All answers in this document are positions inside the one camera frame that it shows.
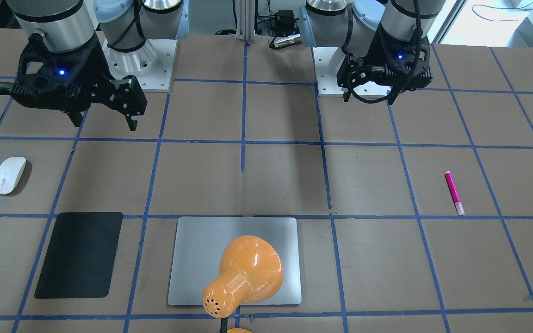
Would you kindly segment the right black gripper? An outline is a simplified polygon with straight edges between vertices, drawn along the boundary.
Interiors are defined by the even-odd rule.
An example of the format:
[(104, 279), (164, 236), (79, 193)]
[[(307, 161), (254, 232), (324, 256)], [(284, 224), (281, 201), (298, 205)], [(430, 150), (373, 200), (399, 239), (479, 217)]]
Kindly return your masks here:
[(61, 111), (75, 127), (82, 126), (92, 104), (104, 104), (125, 116), (130, 131), (136, 131), (148, 104), (135, 76), (110, 74), (97, 35), (76, 50), (56, 53), (44, 44), (42, 33), (31, 34), (15, 81), (0, 82), (0, 95), (24, 107)]

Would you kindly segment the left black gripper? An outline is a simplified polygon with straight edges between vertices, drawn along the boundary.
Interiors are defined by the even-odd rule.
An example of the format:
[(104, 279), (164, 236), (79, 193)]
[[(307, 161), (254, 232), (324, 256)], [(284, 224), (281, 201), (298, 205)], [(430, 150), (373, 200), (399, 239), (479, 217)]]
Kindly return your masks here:
[(387, 100), (393, 104), (400, 93), (425, 88), (433, 80), (428, 37), (414, 35), (405, 42), (390, 35), (375, 35), (364, 57), (342, 51), (345, 57), (337, 73), (337, 84), (342, 88), (345, 103), (351, 96), (357, 96), (358, 86), (368, 82), (389, 86), (389, 95), (373, 100), (359, 97), (358, 100), (367, 104)]

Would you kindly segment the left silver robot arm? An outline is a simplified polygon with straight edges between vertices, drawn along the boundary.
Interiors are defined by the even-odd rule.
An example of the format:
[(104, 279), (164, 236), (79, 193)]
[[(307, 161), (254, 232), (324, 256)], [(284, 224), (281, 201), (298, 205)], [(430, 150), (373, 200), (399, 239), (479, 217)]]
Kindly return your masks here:
[(433, 81), (427, 33), (443, 0), (308, 0), (299, 13), (321, 97), (393, 104)]

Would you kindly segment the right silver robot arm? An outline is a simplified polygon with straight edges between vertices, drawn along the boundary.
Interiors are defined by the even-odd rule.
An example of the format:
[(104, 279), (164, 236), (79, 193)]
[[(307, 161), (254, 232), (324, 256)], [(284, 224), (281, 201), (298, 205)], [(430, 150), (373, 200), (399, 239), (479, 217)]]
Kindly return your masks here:
[(187, 0), (96, 0), (93, 12), (106, 50), (83, 0), (9, 0), (28, 44), (14, 82), (0, 82), (27, 108), (57, 110), (80, 127), (92, 104), (120, 112), (131, 131), (148, 105), (140, 77), (159, 67), (154, 40), (187, 38)]

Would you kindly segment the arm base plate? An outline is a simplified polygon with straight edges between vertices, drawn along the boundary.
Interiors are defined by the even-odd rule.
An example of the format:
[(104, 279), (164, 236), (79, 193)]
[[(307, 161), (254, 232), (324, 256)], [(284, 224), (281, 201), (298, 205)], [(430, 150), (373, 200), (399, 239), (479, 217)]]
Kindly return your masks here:
[[(320, 97), (342, 97), (342, 88), (337, 82), (337, 73), (345, 59), (339, 47), (313, 47), (314, 68), (317, 78), (318, 95)], [(368, 82), (354, 88), (364, 99), (376, 99), (385, 96), (391, 87)]]
[(137, 78), (144, 92), (168, 93), (171, 88), (177, 40), (147, 40), (138, 50), (119, 52), (102, 44), (110, 74), (116, 79), (128, 75)]

